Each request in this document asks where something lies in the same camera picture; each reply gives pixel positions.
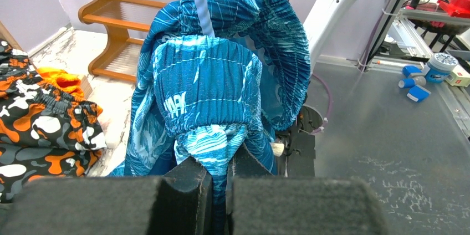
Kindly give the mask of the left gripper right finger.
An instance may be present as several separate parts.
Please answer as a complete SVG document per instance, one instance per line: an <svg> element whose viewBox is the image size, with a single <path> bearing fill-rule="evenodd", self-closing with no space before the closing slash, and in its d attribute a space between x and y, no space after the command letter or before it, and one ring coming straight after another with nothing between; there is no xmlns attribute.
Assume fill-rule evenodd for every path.
<svg viewBox="0 0 470 235"><path fill-rule="evenodd" d="M229 163L229 234L389 234L362 180L272 175L245 147Z"/></svg>

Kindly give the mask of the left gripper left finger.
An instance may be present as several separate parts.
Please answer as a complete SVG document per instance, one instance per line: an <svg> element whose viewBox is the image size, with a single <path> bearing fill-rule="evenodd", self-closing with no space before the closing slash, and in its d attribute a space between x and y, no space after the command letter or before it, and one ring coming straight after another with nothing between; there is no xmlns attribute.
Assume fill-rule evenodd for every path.
<svg viewBox="0 0 470 235"><path fill-rule="evenodd" d="M209 234L211 175L194 159L163 176L41 178L16 195L2 234Z"/></svg>

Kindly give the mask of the blue patterned shorts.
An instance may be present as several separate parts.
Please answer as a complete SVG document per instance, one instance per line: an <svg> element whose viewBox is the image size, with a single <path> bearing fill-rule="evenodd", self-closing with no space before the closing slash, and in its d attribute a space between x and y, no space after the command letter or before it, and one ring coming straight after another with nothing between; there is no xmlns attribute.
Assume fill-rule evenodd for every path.
<svg viewBox="0 0 470 235"><path fill-rule="evenodd" d="M159 10L141 47L124 161L114 176L163 175L192 157L212 176L213 233L224 234L229 162L241 147L277 173L271 147L310 78L305 30L288 0L195 0Z"/></svg>

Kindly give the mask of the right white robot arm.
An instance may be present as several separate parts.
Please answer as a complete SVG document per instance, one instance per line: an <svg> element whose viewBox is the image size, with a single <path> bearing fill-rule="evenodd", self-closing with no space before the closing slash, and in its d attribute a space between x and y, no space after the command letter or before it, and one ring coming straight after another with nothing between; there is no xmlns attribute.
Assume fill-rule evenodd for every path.
<svg viewBox="0 0 470 235"><path fill-rule="evenodd" d="M338 21L357 0L316 0L303 23L309 44L310 72Z"/></svg>

